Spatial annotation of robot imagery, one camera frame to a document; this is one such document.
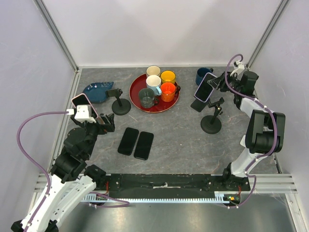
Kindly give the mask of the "black round-base phone stand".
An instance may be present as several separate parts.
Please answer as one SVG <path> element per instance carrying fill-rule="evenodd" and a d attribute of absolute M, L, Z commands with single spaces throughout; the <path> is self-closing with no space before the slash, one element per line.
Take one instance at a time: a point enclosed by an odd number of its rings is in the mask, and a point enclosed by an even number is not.
<path fill-rule="evenodd" d="M 112 111 L 118 116 L 126 115 L 131 110 L 131 104 L 127 99 L 120 98 L 123 91 L 119 88 L 110 89 L 105 91 L 106 97 L 116 97 L 116 100 L 112 104 Z"/>

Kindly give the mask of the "lilac-cased phone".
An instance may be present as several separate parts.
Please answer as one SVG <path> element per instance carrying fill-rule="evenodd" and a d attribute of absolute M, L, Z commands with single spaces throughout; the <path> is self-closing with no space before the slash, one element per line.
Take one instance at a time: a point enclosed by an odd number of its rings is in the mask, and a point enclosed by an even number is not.
<path fill-rule="evenodd" d="M 198 86 L 194 97 L 201 101 L 206 103 L 208 99 L 210 98 L 210 95 L 214 91 L 214 88 L 208 83 L 209 80 L 213 80 L 217 78 L 214 74 L 212 73 L 207 73 L 204 78 L 202 79 L 200 85 Z"/>

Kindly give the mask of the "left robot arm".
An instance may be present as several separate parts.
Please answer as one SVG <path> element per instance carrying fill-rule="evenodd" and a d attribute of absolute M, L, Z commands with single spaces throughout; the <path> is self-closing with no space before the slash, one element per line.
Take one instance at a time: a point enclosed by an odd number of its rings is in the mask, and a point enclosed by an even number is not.
<path fill-rule="evenodd" d="M 87 166 L 97 137 L 115 130 L 114 114 L 101 114 L 102 123 L 79 122 L 69 131 L 56 158 L 47 184 L 34 208 L 12 224 L 14 232 L 57 232 L 63 221 L 91 191 L 106 185 L 106 173 L 96 165 Z"/>

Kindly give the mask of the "pink-cased phone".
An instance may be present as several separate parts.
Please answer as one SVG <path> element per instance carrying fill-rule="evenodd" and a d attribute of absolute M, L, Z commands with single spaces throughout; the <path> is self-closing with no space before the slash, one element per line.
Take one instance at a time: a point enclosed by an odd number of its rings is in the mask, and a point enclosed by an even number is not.
<path fill-rule="evenodd" d="M 75 108 L 77 108 L 78 105 L 90 105 L 90 107 L 91 107 L 91 116 L 94 119 L 98 118 L 98 113 L 96 112 L 94 106 L 92 105 L 92 103 L 90 102 L 90 100 L 88 99 L 88 97 L 84 93 L 81 93 L 81 94 L 73 97 L 71 99 L 71 102 L 72 102 L 72 104 L 73 104 L 73 106 Z"/>

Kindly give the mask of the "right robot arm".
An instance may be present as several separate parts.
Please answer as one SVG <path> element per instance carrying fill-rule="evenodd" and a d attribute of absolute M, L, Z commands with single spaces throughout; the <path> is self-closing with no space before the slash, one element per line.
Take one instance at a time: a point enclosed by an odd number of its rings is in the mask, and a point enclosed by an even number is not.
<path fill-rule="evenodd" d="M 250 171 L 261 160 L 283 147 L 285 114 L 273 112 L 254 95 L 254 87 L 259 76 L 245 71 L 238 79 L 236 72 L 224 72 L 220 77 L 208 73 L 206 83 L 211 89 L 234 94 L 234 104 L 249 118 L 246 134 L 240 144 L 244 147 L 240 156 L 231 162 L 221 178 L 222 187 L 233 190 L 239 181 L 250 177 Z"/>

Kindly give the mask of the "black phone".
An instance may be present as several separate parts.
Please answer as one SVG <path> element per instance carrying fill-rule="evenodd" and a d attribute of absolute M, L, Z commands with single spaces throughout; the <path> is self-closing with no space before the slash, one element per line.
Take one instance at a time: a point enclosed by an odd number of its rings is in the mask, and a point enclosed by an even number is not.
<path fill-rule="evenodd" d="M 138 129 L 127 127 L 119 144 L 117 152 L 122 155 L 130 156 L 133 152 L 133 148 L 137 141 L 138 135 Z"/>
<path fill-rule="evenodd" d="M 147 160 L 150 154 L 154 139 L 154 134 L 150 132 L 142 131 L 139 135 L 137 145 L 134 151 L 134 158 L 140 160 Z"/>

